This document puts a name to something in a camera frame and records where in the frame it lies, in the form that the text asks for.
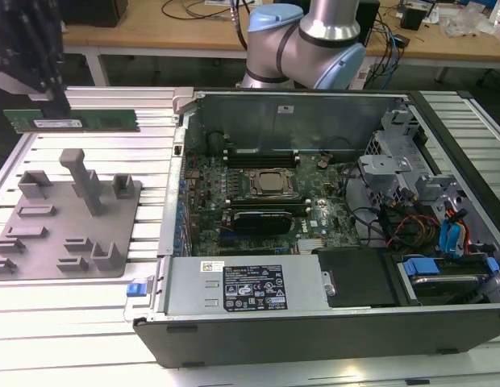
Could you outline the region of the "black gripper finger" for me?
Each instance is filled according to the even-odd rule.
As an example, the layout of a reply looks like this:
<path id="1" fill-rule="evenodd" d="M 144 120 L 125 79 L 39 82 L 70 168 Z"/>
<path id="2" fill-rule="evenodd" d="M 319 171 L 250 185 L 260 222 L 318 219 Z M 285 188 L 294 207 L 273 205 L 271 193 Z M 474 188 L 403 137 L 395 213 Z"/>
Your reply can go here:
<path id="1" fill-rule="evenodd" d="M 51 83 L 46 99 L 40 103 L 40 109 L 46 119 L 68 119 L 71 107 L 65 95 L 65 87 L 62 84 Z"/>

